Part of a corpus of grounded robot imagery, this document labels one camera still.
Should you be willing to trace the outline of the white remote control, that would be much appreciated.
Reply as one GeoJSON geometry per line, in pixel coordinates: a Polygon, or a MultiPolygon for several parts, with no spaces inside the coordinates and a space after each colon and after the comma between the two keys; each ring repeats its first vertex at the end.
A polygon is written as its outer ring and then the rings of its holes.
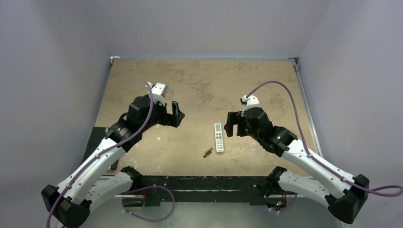
{"type": "Polygon", "coordinates": [[[217,153],[224,152],[224,144],[223,144],[223,134],[222,134],[222,125],[220,123],[214,124],[214,134],[215,134],[215,149],[217,153]]]}

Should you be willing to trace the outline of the green AAA battery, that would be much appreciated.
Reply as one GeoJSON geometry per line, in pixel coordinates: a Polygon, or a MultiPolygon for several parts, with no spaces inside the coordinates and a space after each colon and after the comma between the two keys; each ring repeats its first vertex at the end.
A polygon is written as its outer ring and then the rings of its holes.
{"type": "Polygon", "coordinates": [[[203,158],[206,158],[206,157],[209,156],[210,154],[211,154],[211,151],[205,153],[205,154],[203,155],[203,158]]]}

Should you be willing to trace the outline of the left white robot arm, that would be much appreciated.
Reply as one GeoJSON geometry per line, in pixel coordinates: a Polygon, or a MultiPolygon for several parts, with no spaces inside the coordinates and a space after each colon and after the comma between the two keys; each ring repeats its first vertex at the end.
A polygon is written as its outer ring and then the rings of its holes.
{"type": "Polygon", "coordinates": [[[166,187],[146,185],[135,168],[127,166],[111,179],[96,184],[106,170],[142,140],[143,133],[155,125],[179,127],[185,114],[177,101],[172,113],[156,95],[139,96],[129,105],[116,123],[111,125],[99,145],[86,160],[57,186],[47,185],[41,192],[48,218],[55,218],[63,228],[79,228],[90,213],[110,198],[123,194],[141,194],[146,199],[152,189],[166,187]]]}

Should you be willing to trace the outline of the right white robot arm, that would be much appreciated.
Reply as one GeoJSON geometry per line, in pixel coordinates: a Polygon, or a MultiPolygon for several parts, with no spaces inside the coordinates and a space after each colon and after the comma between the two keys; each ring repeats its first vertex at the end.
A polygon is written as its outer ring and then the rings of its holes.
{"type": "Polygon", "coordinates": [[[249,136],[267,152],[283,158],[303,169],[310,177],[302,177],[277,166],[266,178],[269,196],[279,192],[293,192],[312,199],[329,210],[338,220],[352,224],[368,198],[364,191],[369,179],[362,174],[354,176],[330,164],[310,149],[285,127],[275,126],[260,107],[245,112],[228,112],[224,130],[233,136],[249,136]]]}

